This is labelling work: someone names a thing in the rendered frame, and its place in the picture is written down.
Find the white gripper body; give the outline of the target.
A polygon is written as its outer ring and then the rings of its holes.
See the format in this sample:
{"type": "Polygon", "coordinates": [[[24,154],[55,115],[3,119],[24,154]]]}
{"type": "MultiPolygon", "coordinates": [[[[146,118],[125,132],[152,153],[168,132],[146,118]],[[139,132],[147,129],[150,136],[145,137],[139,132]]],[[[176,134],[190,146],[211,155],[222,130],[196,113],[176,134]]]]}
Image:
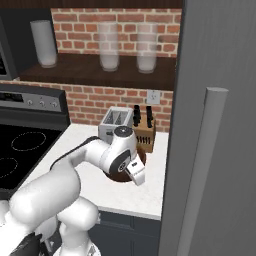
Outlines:
{"type": "Polygon", "coordinates": [[[134,159],[126,168],[129,177],[137,186],[140,186],[145,182],[144,169],[145,166],[140,159],[134,159]]]}

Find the dark brown bowl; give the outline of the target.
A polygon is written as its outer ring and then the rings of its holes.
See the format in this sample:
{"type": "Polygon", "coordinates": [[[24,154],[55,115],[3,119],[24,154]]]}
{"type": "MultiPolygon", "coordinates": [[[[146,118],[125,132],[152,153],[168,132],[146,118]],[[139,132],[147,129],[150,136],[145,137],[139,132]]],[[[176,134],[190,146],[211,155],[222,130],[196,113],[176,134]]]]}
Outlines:
{"type": "MultiPolygon", "coordinates": [[[[145,150],[143,148],[141,148],[141,147],[137,147],[137,153],[138,153],[138,155],[140,157],[140,160],[143,163],[146,163],[146,153],[145,153],[145,150]]],[[[129,175],[125,171],[122,171],[122,172],[119,172],[119,173],[115,173],[113,175],[106,174],[106,176],[110,180],[115,181],[115,182],[126,183],[126,182],[130,182],[131,181],[131,178],[129,177],[129,175]]]]}

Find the dark grey counter cabinet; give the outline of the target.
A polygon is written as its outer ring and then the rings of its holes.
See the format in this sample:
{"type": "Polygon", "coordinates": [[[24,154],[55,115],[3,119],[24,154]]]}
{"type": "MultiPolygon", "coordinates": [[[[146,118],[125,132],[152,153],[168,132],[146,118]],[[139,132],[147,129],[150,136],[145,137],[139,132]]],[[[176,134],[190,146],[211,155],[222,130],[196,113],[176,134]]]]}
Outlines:
{"type": "Polygon", "coordinates": [[[89,237],[101,256],[157,256],[160,226],[159,220],[101,211],[89,237]]]}

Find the wooden knife block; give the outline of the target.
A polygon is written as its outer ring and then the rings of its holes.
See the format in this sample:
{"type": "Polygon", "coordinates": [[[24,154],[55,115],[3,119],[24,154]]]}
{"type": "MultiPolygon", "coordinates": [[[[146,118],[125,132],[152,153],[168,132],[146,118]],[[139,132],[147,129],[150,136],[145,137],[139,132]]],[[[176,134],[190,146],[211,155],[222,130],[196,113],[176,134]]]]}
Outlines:
{"type": "Polygon", "coordinates": [[[133,110],[133,126],[135,131],[137,145],[146,153],[152,153],[156,135],[155,119],[152,108],[146,107],[146,113],[142,114],[140,106],[135,105],[133,110]]]}

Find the silver toaster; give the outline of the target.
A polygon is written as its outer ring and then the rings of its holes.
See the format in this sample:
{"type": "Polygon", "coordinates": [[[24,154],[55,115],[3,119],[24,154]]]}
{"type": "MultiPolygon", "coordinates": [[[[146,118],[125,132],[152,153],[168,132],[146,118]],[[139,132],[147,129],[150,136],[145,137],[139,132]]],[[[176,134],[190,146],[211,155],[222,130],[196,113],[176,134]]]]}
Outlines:
{"type": "Polygon", "coordinates": [[[114,129],[118,126],[132,127],[133,109],[111,106],[98,126],[98,136],[108,144],[112,143],[114,129]]]}

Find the grey refrigerator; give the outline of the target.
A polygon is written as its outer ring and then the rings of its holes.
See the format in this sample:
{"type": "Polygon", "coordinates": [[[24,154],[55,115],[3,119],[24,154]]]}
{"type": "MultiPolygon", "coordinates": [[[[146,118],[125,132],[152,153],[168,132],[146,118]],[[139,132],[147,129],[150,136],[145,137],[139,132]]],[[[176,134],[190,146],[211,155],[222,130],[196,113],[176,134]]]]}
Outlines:
{"type": "Polygon", "coordinates": [[[184,0],[158,256],[256,256],[256,0],[184,0]]]}

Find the dark wooden shelf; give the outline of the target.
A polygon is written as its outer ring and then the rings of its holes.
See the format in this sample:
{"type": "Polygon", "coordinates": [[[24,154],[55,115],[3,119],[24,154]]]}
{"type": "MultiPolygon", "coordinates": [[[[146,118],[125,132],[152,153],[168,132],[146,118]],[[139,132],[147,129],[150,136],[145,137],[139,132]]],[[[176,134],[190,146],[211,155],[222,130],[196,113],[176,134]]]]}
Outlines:
{"type": "Polygon", "coordinates": [[[175,82],[176,59],[158,57],[156,68],[151,74],[142,74],[136,66],[135,56],[120,56],[115,72],[104,71],[98,55],[58,55],[57,65],[42,68],[39,64],[23,71],[22,81],[58,84],[94,85],[104,87],[154,89],[172,91],[175,82]]]}

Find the black electric stove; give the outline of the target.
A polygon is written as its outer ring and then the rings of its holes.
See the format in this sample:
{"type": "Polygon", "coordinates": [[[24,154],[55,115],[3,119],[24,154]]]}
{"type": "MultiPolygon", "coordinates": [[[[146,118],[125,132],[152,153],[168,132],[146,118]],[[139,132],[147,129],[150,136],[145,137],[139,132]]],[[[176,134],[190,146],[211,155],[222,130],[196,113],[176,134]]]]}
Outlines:
{"type": "Polygon", "coordinates": [[[64,90],[0,84],[0,200],[9,200],[70,125],[64,90]]]}

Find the clear glass jar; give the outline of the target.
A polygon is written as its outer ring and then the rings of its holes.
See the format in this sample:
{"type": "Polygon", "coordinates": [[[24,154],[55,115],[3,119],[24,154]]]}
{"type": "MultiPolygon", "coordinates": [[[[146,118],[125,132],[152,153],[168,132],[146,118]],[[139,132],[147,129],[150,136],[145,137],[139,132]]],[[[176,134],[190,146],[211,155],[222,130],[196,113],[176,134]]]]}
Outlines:
{"type": "Polygon", "coordinates": [[[100,64],[104,71],[114,72],[119,66],[117,23],[101,22],[98,32],[100,64]]]}
{"type": "Polygon", "coordinates": [[[152,73],[156,67],[157,24],[137,25],[137,68],[140,73],[152,73]]]}

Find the opaque white glass jar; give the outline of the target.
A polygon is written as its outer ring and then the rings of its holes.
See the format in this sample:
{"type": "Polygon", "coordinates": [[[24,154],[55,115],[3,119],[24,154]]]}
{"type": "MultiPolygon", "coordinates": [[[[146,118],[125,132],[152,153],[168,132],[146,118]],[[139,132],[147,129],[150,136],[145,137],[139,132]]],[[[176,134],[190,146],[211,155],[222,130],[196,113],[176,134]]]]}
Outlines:
{"type": "Polygon", "coordinates": [[[50,21],[31,21],[30,26],[39,64],[43,68],[54,67],[57,63],[57,50],[50,21]]]}

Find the microwave oven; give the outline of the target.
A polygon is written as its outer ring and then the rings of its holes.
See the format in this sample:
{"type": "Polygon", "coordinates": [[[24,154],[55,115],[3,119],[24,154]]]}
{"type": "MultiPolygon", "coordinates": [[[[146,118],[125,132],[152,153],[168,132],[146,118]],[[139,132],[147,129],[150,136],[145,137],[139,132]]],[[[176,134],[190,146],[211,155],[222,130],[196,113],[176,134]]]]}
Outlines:
{"type": "Polygon", "coordinates": [[[0,80],[13,80],[18,76],[2,19],[0,18],[0,80]]]}

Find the white wall outlet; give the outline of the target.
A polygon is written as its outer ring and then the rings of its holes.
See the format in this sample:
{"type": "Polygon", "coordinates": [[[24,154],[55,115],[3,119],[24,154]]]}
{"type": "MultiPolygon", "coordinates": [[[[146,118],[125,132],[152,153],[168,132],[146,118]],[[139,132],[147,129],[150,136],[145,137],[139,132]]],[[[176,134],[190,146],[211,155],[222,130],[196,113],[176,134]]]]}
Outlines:
{"type": "Polygon", "coordinates": [[[160,92],[158,90],[147,91],[147,103],[148,104],[159,104],[160,103],[160,92]]]}

